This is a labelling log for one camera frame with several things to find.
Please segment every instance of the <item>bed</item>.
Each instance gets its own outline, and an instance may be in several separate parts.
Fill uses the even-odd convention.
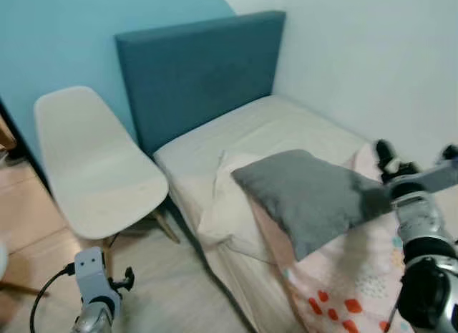
[[[116,36],[140,147],[195,233],[221,153],[305,149],[342,164],[365,141],[272,95],[285,14],[269,11]],[[212,272],[257,332],[304,332],[275,265],[203,246]]]

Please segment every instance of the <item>white mattress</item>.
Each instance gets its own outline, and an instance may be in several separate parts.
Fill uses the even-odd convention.
[[[195,231],[203,209],[211,203],[223,150],[270,155],[300,148],[340,165],[364,143],[300,105],[269,96],[180,136],[154,156],[169,180],[172,199]],[[259,332],[303,331],[294,319],[276,267],[224,244],[205,248],[205,255]]]

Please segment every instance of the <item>headboard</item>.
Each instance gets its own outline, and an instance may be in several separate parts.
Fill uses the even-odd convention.
[[[140,147],[175,137],[272,90],[285,14],[268,11],[116,36]]]

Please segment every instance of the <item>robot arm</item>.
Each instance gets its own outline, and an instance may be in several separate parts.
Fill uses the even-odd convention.
[[[99,247],[79,252],[74,264],[83,307],[71,333],[111,333],[113,319],[121,311],[122,297],[117,290],[126,288],[129,291],[133,287],[135,276],[132,269],[126,269],[123,281],[113,282],[107,278]]]
[[[401,163],[386,141],[376,151],[404,245],[399,313],[417,333],[457,333],[457,252],[431,193],[458,185],[458,148],[448,147],[443,161],[424,173]]]

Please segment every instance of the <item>blue wall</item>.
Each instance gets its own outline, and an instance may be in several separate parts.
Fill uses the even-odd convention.
[[[0,0],[0,96],[39,159],[33,106],[87,85],[135,135],[113,36],[233,15],[224,0]]]

